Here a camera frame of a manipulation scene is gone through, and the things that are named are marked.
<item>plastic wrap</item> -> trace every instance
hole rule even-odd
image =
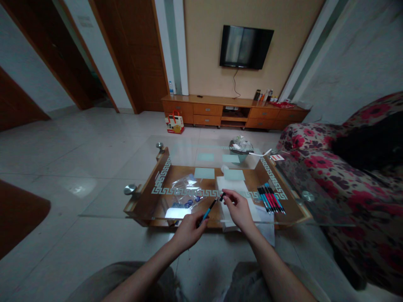
[[[203,199],[200,183],[194,178],[193,174],[176,180],[172,183],[174,189],[173,208],[192,209]]]
[[[238,135],[231,140],[231,147],[234,147],[233,150],[235,153],[249,153],[253,148],[250,141],[248,141],[244,136]]]

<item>gray pants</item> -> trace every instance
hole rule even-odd
[[[101,301],[143,264],[144,262],[111,264],[84,281],[66,302]],[[318,301],[330,302],[319,284],[306,271],[294,265],[288,264],[288,266]],[[171,267],[149,289],[145,301],[176,301],[175,277]],[[224,301],[272,301],[262,271],[257,263],[238,263],[232,274],[232,282]]]

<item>wall-mounted tv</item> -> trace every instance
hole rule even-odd
[[[274,31],[224,25],[220,66],[262,69]]]

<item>wooden tv cabinet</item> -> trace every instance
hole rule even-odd
[[[218,96],[167,95],[163,97],[165,116],[178,110],[183,123],[225,127],[261,128],[283,130],[289,124],[302,122],[309,110],[298,106],[290,109],[278,108],[270,102],[250,99],[232,99]],[[226,112],[225,106],[238,107],[236,112]]]

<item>red and white bag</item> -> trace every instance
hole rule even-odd
[[[178,110],[172,111],[172,114],[165,118],[165,123],[167,124],[167,131],[169,133],[182,134],[183,130],[185,130],[183,118],[179,115]]]

